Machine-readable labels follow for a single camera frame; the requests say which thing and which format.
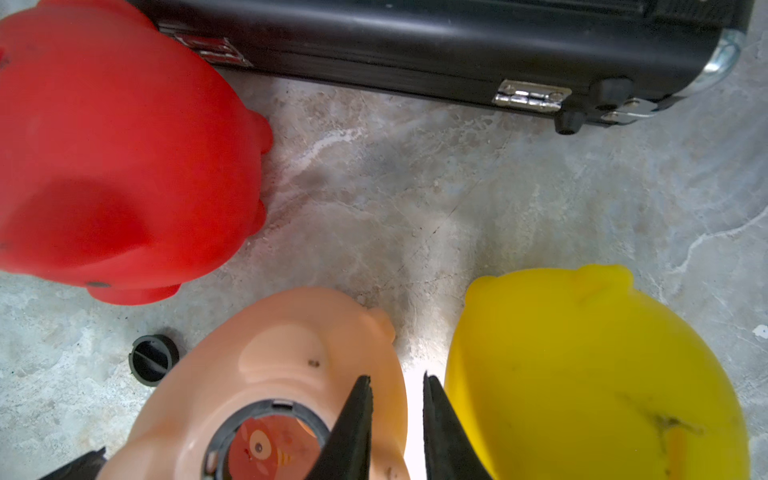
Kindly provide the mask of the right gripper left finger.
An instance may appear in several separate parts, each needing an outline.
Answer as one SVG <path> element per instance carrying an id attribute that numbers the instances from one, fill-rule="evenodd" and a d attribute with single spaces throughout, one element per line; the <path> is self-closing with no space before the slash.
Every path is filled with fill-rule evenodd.
<path id="1" fill-rule="evenodd" d="M 306 480 L 368 480 L 372 446 L 373 392 L 360 376 Z"/>

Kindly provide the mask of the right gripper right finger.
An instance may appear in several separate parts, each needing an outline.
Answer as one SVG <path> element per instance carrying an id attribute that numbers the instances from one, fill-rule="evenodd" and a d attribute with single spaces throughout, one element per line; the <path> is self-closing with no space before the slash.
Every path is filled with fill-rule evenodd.
<path id="1" fill-rule="evenodd" d="M 442 384 L 428 374 L 423 378 L 423 440 L 429 480 L 491 480 Z"/>

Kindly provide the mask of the pink piggy bank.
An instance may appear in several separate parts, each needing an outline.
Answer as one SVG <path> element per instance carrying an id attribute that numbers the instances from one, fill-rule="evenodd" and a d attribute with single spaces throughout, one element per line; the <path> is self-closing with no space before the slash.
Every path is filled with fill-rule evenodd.
<path id="1" fill-rule="evenodd" d="M 408 477 L 408 407 L 387 313 L 320 287 L 238 313 L 159 383 L 103 479 L 301 478 L 357 379 L 372 388 L 370 475 Z"/>

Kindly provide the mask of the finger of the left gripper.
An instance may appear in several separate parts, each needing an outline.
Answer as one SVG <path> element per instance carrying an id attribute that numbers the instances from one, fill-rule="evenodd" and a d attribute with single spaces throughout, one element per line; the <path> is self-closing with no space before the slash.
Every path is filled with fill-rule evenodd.
<path id="1" fill-rule="evenodd" d="M 107 462 L 105 455 L 105 447 L 89 451 L 40 480 L 95 480 Z"/>

